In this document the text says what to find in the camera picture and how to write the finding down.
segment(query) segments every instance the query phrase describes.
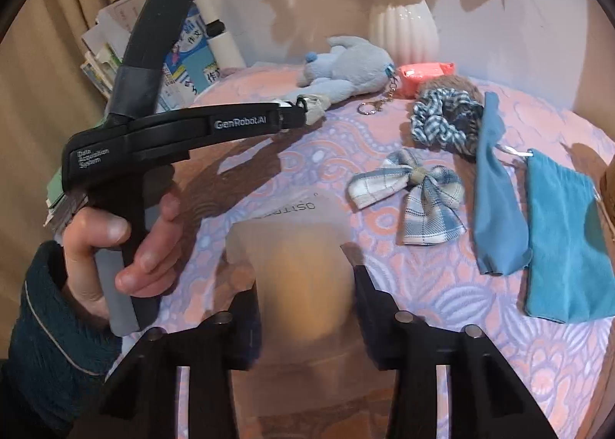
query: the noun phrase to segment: metal screw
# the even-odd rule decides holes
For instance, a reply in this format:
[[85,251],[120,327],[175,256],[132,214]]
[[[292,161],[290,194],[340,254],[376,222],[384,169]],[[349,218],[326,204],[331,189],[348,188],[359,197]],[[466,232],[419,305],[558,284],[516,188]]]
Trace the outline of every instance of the metal screw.
[[467,325],[463,331],[465,331],[465,334],[472,337],[472,338],[481,338],[484,335],[483,330],[481,330],[478,326],[476,326],[475,324],[469,324]]
[[213,322],[216,324],[228,324],[233,321],[233,314],[227,310],[221,310],[213,317]]
[[156,340],[161,339],[166,334],[167,332],[164,331],[163,328],[160,328],[159,326],[155,326],[145,332],[145,338],[146,340],[149,340],[150,342],[155,342]]
[[414,316],[411,312],[408,312],[407,310],[398,310],[395,313],[395,319],[399,323],[412,323],[412,321],[414,321]]

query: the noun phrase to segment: finger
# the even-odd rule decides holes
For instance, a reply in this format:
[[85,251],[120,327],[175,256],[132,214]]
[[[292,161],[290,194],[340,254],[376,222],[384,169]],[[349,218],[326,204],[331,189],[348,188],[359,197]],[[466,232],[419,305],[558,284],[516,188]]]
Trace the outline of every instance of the finger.
[[171,253],[152,271],[143,270],[133,263],[116,276],[116,288],[128,295],[155,283],[171,269],[181,257],[181,247],[177,244]]
[[82,208],[63,235],[67,285],[78,298],[98,300],[102,290],[93,249],[116,246],[130,236],[130,224],[109,212]]
[[145,288],[136,291],[132,294],[133,297],[155,297],[162,295],[167,291],[177,279],[177,273],[175,269],[171,268],[159,279],[152,284],[147,285]]
[[166,221],[174,221],[180,214],[180,189],[173,184],[159,203],[160,215]]
[[135,253],[135,263],[145,272],[153,271],[179,243],[183,223],[159,218]]

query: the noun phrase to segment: stack of books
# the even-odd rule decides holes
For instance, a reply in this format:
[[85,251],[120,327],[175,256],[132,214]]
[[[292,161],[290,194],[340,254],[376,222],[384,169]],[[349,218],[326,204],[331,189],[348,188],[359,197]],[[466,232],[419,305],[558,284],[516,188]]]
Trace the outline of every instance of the stack of books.
[[[130,33],[146,0],[118,0],[103,8],[96,25],[82,39],[88,48],[82,71],[108,100],[122,63]],[[164,77],[156,113],[192,105],[195,97],[219,78],[216,60],[207,45],[205,23],[193,4],[181,36],[165,59]],[[87,204],[84,193],[66,195],[58,170],[47,185],[47,221],[54,234],[61,234],[73,215]]]

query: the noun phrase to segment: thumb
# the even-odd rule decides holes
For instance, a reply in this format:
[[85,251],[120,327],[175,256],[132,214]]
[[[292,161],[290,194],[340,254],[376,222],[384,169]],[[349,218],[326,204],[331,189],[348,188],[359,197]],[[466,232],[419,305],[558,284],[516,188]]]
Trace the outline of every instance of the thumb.
[[125,242],[130,225],[125,219],[95,208],[82,208],[64,231],[63,246],[66,285],[79,302],[97,301],[103,296],[94,253]]

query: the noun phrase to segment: light blue plush toy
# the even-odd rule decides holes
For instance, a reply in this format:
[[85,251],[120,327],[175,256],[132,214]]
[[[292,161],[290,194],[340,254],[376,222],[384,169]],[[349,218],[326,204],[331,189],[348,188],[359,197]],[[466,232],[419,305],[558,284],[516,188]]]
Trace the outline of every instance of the light blue plush toy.
[[295,102],[300,95],[315,94],[335,104],[359,94],[379,92],[386,86],[386,70],[393,66],[386,50],[359,37],[331,37],[327,42],[330,53],[308,53],[297,81],[301,88],[282,99]]

